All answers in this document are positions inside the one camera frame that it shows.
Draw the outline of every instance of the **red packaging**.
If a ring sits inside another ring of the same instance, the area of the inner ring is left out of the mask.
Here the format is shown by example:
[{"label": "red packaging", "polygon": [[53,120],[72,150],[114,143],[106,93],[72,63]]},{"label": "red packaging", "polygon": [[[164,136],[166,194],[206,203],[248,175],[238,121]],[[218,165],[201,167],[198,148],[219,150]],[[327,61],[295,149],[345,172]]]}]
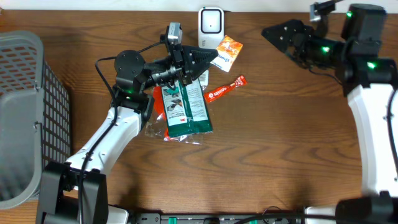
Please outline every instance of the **red packaging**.
[{"label": "red packaging", "polygon": [[241,75],[240,77],[238,77],[234,83],[230,84],[230,85],[224,85],[221,87],[218,87],[217,89],[210,91],[208,93],[205,93],[205,100],[206,103],[211,103],[215,100],[217,100],[218,98],[222,97],[223,95],[225,95],[227,92],[235,89],[238,86],[243,86],[248,84],[248,82],[246,81],[246,79],[244,78],[243,75]]}]

